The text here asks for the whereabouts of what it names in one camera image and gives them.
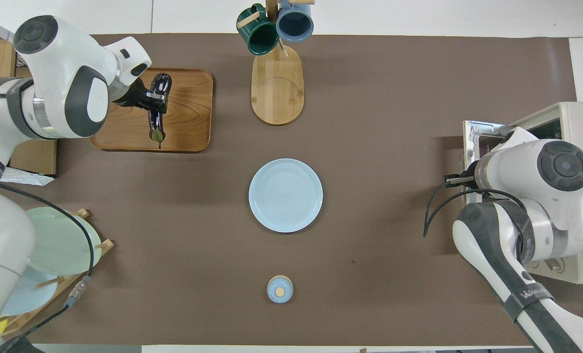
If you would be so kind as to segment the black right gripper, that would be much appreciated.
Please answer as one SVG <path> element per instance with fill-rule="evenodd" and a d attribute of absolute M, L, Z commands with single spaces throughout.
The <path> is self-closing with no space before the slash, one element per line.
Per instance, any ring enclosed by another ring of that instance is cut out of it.
<path fill-rule="evenodd" d="M 476 164 L 471 164 L 461 174 L 444 175 L 444 183 L 446 188 L 451 187 L 467 187 L 470 189 L 478 189 L 479 186 L 475 181 Z"/>

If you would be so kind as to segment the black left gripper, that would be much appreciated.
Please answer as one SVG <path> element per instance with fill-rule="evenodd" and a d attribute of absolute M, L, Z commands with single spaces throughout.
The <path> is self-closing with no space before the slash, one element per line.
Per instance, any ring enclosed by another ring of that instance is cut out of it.
<path fill-rule="evenodd" d="M 121 107 L 137 107 L 139 109 L 150 109 L 150 102 L 166 102 L 167 92 L 153 92 L 149 91 L 143 80 L 138 77 L 128 87 L 121 98 L 115 99 L 112 102 Z"/>

